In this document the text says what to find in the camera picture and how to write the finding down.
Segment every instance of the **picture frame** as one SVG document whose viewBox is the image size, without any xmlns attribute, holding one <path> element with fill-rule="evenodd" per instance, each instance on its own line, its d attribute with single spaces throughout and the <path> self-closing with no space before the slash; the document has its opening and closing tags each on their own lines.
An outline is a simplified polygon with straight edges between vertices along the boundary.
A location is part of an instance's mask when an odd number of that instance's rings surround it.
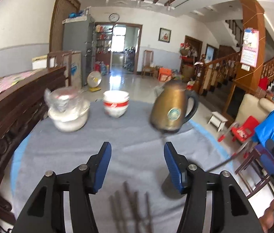
<svg viewBox="0 0 274 233">
<path fill-rule="evenodd" d="M 162 42 L 169 43 L 171 41 L 172 31 L 164 28 L 160 28 L 160 34 L 158 40 Z"/>
</svg>

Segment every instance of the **silver bolt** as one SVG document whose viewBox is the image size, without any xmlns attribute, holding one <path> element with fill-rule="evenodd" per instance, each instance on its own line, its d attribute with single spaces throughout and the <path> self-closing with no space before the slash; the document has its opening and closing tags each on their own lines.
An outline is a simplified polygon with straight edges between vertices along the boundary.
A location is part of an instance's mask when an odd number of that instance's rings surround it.
<svg viewBox="0 0 274 233">
<path fill-rule="evenodd" d="M 195 171 L 197 169 L 197 166 L 194 164 L 189 165 L 189 169 L 192 171 Z"/>
<path fill-rule="evenodd" d="M 45 173 L 45 176 L 46 177 L 51 177 L 52 176 L 52 174 L 53 174 L 54 172 L 53 171 L 46 171 L 46 173 Z"/>
<path fill-rule="evenodd" d="M 223 171 L 222 175 L 225 177 L 230 177 L 231 174 L 228 171 Z"/>
<path fill-rule="evenodd" d="M 81 171 L 84 171 L 84 170 L 86 170 L 88 168 L 88 166 L 86 165 L 86 164 L 81 164 L 80 166 L 79 166 L 79 170 L 81 170 Z"/>
</svg>

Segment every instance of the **electric kettle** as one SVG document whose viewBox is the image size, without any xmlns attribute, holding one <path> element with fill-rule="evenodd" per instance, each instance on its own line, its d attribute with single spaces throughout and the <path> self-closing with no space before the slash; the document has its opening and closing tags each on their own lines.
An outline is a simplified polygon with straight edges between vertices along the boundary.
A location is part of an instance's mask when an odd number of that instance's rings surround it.
<svg viewBox="0 0 274 233">
<path fill-rule="evenodd" d="M 152 107 L 151 124 L 161 131 L 177 132 L 181 126 L 195 114 L 199 105 L 199 98 L 195 91 L 187 90 L 186 84 L 178 80 L 170 80 L 163 86 Z M 186 115 L 188 100 L 193 98 L 193 108 Z"/>
</svg>

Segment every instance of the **pink calendar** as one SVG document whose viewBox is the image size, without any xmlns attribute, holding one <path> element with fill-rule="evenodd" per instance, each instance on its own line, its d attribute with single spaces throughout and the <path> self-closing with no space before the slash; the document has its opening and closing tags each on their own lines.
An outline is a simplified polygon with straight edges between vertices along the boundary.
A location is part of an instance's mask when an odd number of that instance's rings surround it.
<svg viewBox="0 0 274 233">
<path fill-rule="evenodd" d="M 241 63 L 256 67 L 259 50 L 259 31 L 246 28 L 243 36 Z"/>
</svg>

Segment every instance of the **beige sofa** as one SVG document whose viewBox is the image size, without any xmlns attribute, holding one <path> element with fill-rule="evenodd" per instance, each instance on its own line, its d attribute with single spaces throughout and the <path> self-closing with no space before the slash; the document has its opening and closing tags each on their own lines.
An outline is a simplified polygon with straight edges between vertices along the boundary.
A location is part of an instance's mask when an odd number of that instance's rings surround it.
<svg viewBox="0 0 274 233">
<path fill-rule="evenodd" d="M 249 116 L 253 116 L 261 123 L 273 110 L 274 103 L 268 99 L 245 94 L 235 121 L 243 124 Z"/>
</svg>

